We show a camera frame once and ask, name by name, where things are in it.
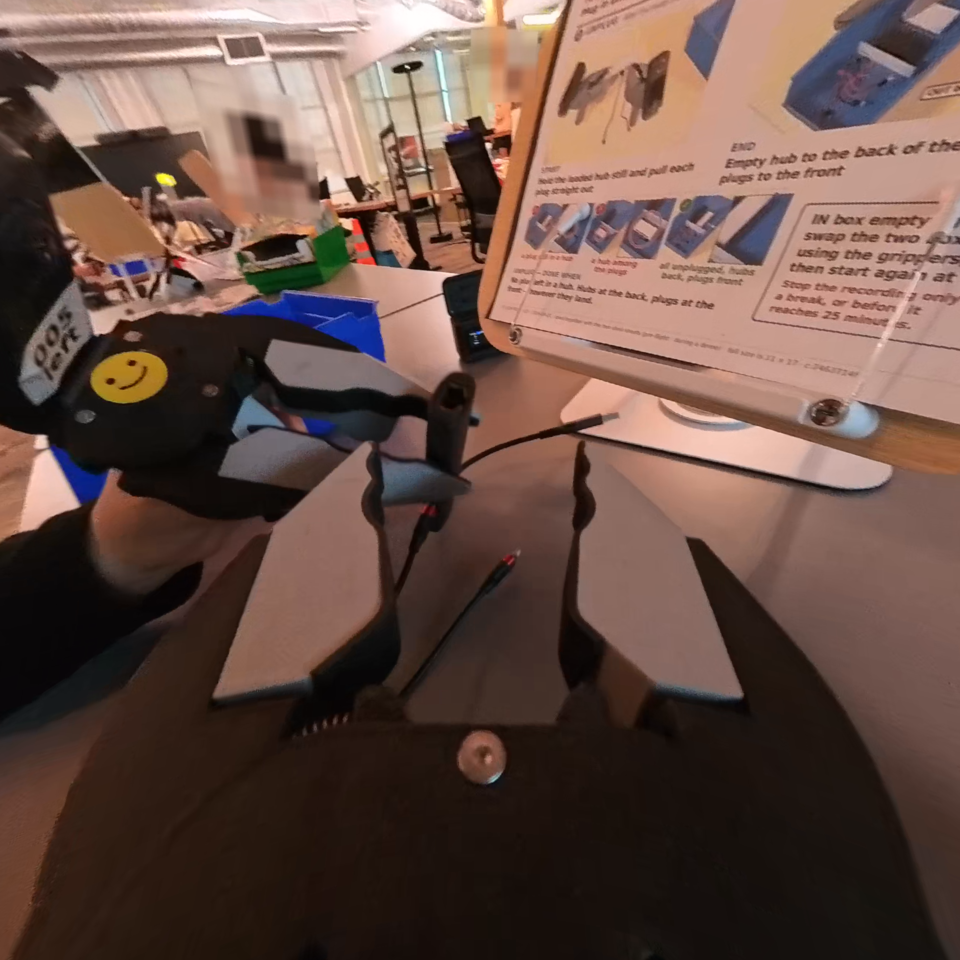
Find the black display screen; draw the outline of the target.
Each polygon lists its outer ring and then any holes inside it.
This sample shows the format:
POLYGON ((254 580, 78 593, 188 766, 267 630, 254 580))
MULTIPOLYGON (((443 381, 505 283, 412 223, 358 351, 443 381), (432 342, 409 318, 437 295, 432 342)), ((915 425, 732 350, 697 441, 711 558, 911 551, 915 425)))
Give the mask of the black display screen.
POLYGON ((206 192, 186 173, 181 159, 191 151, 208 156, 202 134, 196 130, 173 133, 166 127, 148 127, 104 134, 94 145, 78 147, 106 180, 127 197, 142 189, 164 189, 157 175, 175 180, 179 198, 206 197, 206 192))

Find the black floor lamp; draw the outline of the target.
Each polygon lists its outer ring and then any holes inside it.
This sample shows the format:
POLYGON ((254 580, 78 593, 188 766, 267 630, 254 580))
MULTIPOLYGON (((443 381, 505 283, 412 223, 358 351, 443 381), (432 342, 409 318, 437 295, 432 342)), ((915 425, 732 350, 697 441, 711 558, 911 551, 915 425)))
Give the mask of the black floor lamp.
POLYGON ((411 101, 412 110, 414 113, 414 125, 416 130, 416 137, 418 140, 418 145, 420 152, 422 154, 422 169, 423 175, 426 177, 427 192, 429 194, 429 203, 430 209, 434 219, 434 231, 433 234, 429 237, 429 242, 435 246, 449 244, 453 239, 453 234, 451 231, 444 229, 439 201, 437 199, 437 194, 435 190, 433 171, 430 165, 429 157, 427 155, 426 148, 426 138, 425 131, 423 127, 422 115, 419 109, 419 101, 417 98, 417 92, 415 89, 414 78, 415 75, 423 69, 423 62, 418 59, 407 59, 391 67, 391 73, 398 77, 403 77, 406 80, 407 88, 409 90, 409 97, 411 101))

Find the person's left hand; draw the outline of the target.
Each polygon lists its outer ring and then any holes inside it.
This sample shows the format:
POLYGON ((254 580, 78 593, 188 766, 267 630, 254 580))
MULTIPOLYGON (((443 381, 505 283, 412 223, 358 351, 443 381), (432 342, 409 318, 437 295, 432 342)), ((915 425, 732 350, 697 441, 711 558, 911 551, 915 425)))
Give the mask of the person's left hand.
POLYGON ((166 502, 133 496, 107 475, 89 516, 88 551, 102 580, 122 594, 145 596, 197 564, 218 567, 272 527, 260 518, 224 521, 166 502))

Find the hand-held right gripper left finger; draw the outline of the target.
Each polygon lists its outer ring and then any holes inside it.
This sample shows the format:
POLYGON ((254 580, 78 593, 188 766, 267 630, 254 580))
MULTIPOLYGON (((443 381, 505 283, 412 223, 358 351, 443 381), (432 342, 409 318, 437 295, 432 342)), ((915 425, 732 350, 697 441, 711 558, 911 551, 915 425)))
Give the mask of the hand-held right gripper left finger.
POLYGON ((276 523, 214 703, 351 703, 388 679, 401 636, 382 494, 366 442, 276 523))

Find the person's left forearm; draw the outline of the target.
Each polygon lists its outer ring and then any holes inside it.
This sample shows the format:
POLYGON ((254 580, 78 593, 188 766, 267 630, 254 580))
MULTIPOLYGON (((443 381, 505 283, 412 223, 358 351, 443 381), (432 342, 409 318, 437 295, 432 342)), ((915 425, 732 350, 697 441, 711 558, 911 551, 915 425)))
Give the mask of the person's left forearm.
POLYGON ((1 718, 36 702, 115 642, 183 606, 204 565, 153 591, 112 586, 90 556, 93 504, 57 514, 1 545, 1 718))

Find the dark grey usb hub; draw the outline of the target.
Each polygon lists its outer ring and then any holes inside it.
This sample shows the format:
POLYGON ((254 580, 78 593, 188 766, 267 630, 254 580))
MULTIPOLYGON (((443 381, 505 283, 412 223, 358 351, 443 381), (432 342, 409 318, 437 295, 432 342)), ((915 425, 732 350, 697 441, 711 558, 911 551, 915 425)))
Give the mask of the dark grey usb hub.
POLYGON ((476 383, 462 371, 446 376, 429 399, 426 420, 426 462, 445 475, 461 478, 464 470, 495 454, 529 443, 572 436, 619 418, 618 412, 594 413, 562 422, 532 434, 491 446, 464 460, 464 450, 474 417, 476 383))

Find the white stand base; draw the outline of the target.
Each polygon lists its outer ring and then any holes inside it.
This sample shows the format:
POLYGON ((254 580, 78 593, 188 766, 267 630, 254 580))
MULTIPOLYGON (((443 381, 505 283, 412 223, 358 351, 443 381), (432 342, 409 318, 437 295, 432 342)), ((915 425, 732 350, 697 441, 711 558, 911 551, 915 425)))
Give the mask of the white stand base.
POLYGON ((564 424, 601 416, 586 436, 840 492, 887 484, 888 464, 786 436, 676 401, 589 380, 564 406, 564 424))

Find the black office chair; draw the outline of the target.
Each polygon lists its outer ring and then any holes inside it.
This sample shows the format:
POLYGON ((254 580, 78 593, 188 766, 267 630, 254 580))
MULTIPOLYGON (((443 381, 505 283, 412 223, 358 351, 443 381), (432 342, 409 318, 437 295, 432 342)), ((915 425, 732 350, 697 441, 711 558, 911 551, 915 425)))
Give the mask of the black office chair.
POLYGON ((478 134, 470 130, 455 132, 444 141, 444 149, 468 214, 471 257, 484 264, 498 213, 501 182, 486 141, 478 134))

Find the green plastic bin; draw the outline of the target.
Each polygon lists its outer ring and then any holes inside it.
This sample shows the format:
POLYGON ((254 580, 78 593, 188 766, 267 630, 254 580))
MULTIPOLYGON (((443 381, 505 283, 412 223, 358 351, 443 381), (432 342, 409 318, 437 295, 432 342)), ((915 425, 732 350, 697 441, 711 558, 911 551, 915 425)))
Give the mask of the green plastic bin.
POLYGON ((234 258, 242 279, 262 296, 323 285, 351 262, 340 223, 323 233, 278 228, 241 242, 234 258))

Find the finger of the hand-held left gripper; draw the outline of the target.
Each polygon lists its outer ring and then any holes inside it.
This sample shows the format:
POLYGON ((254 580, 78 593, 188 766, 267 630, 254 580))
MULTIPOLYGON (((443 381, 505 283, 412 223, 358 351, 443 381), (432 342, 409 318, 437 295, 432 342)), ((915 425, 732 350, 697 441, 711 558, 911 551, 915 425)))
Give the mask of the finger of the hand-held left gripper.
POLYGON ((363 352, 271 340, 265 357, 243 354, 232 431, 245 439, 288 418, 324 425, 320 438, 384 442, 400 421, 429 420, 430 394, 363 352))
POLYGON ((443 503, 472 490, 469 480, 425 460, 391 456, 376 442, 351 440, 342 447, 328 439, 268 426, 232 444, 219 475, 307 494, 342 465, 352 460, 365 464, 370 455, 378 465, 387 505, 443 503))

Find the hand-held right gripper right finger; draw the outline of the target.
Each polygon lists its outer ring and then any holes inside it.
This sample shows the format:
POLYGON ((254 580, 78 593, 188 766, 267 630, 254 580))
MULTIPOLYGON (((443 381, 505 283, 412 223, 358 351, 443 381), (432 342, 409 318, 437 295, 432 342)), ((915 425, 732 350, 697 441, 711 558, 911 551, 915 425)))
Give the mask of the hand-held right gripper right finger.
POLYGON ((579 442, 558 663, 571 697, 612 726, 680 703, 738 710, 745 693, 687 536, 579 442))

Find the cardboard sheet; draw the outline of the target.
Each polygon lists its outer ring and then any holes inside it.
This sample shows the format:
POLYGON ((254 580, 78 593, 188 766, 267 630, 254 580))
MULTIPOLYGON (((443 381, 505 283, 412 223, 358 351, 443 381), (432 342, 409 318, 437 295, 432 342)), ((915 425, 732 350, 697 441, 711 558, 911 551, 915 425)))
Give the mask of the cardboard sheet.
POLYGON ((120 263, 166 254, 150 225, 108 183, 97 181, 52 193, 49 200, 56 217, 94 258, 120 263))

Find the silver ventilation duct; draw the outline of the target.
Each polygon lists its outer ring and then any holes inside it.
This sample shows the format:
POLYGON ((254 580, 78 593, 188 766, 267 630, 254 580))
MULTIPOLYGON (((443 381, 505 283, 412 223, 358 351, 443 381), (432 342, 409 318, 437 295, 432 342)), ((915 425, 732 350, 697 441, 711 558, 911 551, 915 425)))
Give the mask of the silver ventilation duct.
POLYGON ((346 59, 485 25, 484 2, 7 2, 2 34, 58 71, 346 59))

